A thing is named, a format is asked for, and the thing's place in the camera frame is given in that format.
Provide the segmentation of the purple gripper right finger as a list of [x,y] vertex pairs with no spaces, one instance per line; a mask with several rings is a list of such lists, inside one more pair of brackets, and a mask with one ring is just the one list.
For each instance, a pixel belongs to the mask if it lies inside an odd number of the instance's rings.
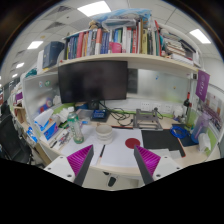
[[134,146],[134,157],[137,161],[144,184],[148,185],[152,183],[153,174],[161,157],[138,145]]

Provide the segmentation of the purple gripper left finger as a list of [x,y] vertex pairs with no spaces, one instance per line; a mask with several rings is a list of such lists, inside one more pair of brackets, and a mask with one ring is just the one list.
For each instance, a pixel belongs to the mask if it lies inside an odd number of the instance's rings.
[[89,145],[67,157],[68,163],[75,174],[74,183],[76,185],[83,185],[93,155],[93,146]]

